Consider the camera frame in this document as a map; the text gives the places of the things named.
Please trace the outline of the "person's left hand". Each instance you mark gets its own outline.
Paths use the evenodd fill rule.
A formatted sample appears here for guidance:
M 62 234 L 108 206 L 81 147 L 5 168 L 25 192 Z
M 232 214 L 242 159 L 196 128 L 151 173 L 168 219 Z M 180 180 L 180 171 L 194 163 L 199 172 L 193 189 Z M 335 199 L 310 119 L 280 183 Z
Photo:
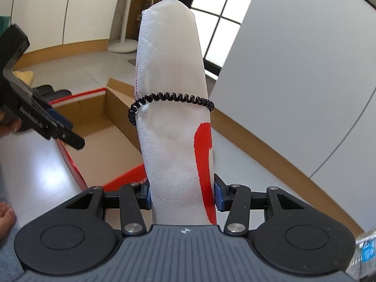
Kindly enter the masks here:
M 5 105 L 1 106 L 0 137 L 17 132 L 21 124 L 22 121 L 17 115 L 12 113 Z

